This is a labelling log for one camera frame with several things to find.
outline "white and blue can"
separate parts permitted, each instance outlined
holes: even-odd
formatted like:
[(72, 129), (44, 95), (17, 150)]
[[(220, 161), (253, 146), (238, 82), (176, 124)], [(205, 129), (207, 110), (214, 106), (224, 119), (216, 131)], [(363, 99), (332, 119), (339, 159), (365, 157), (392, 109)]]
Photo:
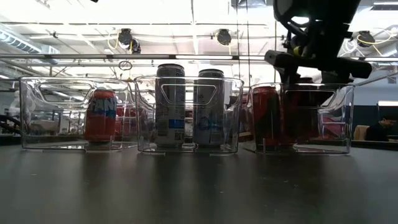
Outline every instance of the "white and blue can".
[(193, 142), (199, 147), (223, 144), (224, 73), (217, 69), (199, 72), (193, 88)]
[(185, 72), (181, 65), (157, 68), (155, 125), (158, 147), (180, 147), (185, 139)]

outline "table surface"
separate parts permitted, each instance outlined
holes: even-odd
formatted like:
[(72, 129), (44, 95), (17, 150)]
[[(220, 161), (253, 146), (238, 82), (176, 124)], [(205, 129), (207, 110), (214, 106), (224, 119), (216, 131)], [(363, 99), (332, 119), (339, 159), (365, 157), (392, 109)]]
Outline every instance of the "table surface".
[(155, 156), (0, 148), (0, 223), (397, 223), (398, 152)]

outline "black table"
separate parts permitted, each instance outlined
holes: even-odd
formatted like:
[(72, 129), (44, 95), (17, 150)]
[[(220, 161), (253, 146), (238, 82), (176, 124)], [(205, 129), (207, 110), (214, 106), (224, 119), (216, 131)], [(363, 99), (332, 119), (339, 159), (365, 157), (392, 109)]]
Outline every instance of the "black table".
[(153, 156), (0, 148), (0, 223), (397, 223), (398, 152)]

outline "person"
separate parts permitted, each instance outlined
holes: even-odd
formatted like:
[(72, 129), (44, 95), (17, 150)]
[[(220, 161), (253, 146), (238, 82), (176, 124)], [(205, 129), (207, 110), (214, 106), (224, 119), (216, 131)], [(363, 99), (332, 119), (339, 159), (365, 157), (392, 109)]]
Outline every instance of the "person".
[(390, 141), (397, 142), (395, 139), (389, 139), (389, 129), (395, 125), (397, 119), (393, 116), (383, 116), (377, 124), (367, 128), (365, 141)]

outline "ceiling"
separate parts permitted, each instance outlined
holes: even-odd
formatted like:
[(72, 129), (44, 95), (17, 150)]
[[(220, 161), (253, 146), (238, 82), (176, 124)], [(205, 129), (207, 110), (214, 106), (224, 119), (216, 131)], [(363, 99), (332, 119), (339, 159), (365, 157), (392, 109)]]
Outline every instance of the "ceiling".
[[(274, 20), (272, 1), (262, 7), (233, 7), (231, 0), (7, 0), (1, 3), (0, 24), (34, 46), (51, 46), (61, 54), (128, 54), (116, 45), (120, 29), (129, 28), (141, 45), (142, 54), (180, 55), (259, 55), (267, 50), (284, 50), (282, 35), (287, 31)], [(340, 51), (347, 57), (398, 56), (396, 11), (372, 10), (373, 2), (363, 0), (351, 30), (370, 30), (377, 45), (360, 47), (345, 42)], [(229, 47), (216, 40), (219, 29), (229, 29)], [(22, 54), (19, 49), (0, 44), (1, 54)], [(59, 60), (52, 68), (40, 60), (13, 60), (48, 76), (114, 77), (122, 79), (153, 75), (156, 65), (170, 60), (131, 60), (133, 69), (122, 71), (120, 60)], [(176, 60), (186, 74), (197, 75), (203, 68), (218, 68), (227, 77), (242, 78), (246, 85), (275, 82), (279, 77), (263, 62)], [(318, 70), (301, 69), (302, 75), (319, 77)]]

